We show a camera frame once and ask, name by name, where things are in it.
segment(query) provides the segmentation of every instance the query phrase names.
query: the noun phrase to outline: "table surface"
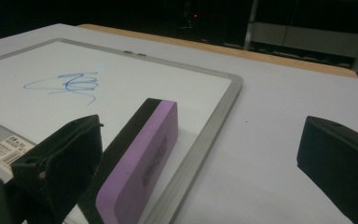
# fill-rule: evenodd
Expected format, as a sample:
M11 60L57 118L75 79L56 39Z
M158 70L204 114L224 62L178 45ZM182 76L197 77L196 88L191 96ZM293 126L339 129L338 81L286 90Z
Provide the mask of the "table surface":
M203 44L199 42L187 41L183 39L175 39L175 38L170 38L160 35L149 35L144 33L111 28L111 27L99 26L95 24L81 24L79 25L79 27L91 29L95 31L107 32L110 34L126 35L136 38L158 41L167 44L174 44L174 45L189 47L193 49L208 50L210 52L221 53L221 54L256 60L265 63L275 63L275 64L301 68L301 69L306 69L315 72L337 75L337 76L358 78L357 74L354 71L347 68L336 67L332 65L326 65L321 63L310 63L300 60L294 60L294 59L288 59L288 58L283 58L273 55L246 51L246 50L230 49L230 48L225 48L215 45Z

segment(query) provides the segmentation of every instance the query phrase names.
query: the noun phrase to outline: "label sticker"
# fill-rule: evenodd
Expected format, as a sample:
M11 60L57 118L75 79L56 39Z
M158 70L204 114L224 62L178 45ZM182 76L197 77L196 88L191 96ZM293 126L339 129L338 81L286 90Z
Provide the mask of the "label sticker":
M34 144L12 135L0 142L0 168L11 174L10 164L34 147Z

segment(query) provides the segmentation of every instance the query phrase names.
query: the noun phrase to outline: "whiteboard eraser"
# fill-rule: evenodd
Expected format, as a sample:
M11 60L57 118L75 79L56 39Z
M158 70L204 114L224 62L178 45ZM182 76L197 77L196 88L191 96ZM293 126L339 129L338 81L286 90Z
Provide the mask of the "whiteboard eraser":
M177 104L147 99L103 153L79 202L90 223L137 223L176 143Z

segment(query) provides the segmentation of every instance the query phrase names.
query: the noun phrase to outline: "blue drawing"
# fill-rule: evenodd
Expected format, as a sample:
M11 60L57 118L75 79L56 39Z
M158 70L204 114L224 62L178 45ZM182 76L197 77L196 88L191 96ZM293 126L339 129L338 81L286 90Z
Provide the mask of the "blue drawing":
M45 90L48 94L71 92L85 95L90 98L88 105L92 104L96 97L88 91L95 91L98 87L98 79L93 77L98 72L75 73L50 77L35 82L30 82L23 86L27 90Z

